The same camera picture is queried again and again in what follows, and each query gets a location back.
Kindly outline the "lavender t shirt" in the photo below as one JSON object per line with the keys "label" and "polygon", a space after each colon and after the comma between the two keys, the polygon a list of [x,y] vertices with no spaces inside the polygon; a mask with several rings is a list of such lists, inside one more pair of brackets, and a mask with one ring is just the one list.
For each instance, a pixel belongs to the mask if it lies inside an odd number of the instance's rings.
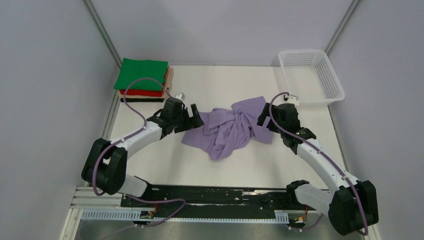
{"label": "lavender t shirt", "polygon": [[210,112],[200,112],[204,125],[186,131],[181,142],[206,152],[212,161],[227,158],[251,139],[270,145],[274,134],[257,125],[265,104],[265,98],[259,96],[235,102],[231,109],[214,108]]}

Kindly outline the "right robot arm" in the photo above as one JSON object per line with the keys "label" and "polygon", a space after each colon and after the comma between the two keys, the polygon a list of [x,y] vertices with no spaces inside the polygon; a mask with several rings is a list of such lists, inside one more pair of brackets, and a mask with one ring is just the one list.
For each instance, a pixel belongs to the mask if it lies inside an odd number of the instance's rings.
{"label": "right robot arm", "polygon": [[304,160],[325,183],[321,190],[307,180],[296,180],[286,186],[285,201],[292,209],[309,206],[328,217],[331,225],[342,236],[358,232],[364,236],[369,227],[378,223],[376,187],[361,181],[343,170],[324,150],[317,136],[302,127],[294,104],[278,106],[267,102],[257,119],[259,126],[278,133],[283,144]]}

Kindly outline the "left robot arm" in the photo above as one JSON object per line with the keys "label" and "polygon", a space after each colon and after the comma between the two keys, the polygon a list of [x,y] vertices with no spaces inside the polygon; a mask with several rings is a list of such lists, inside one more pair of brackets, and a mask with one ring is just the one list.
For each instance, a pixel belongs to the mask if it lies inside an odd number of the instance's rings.
{"label": "left robot arm", "polygon": [[92,144],[81,171],[81,178],[92,184],[98,196],[116,193],[131,195],[140,206],[149,206],[153,193],[149,183],[127,174],[130,157],[171,133],[180,133],[204,125],[196,104],[186,106],[178,97],[168,98],[163,108],[144,118],[141,127],[115,140],[98,138]]}

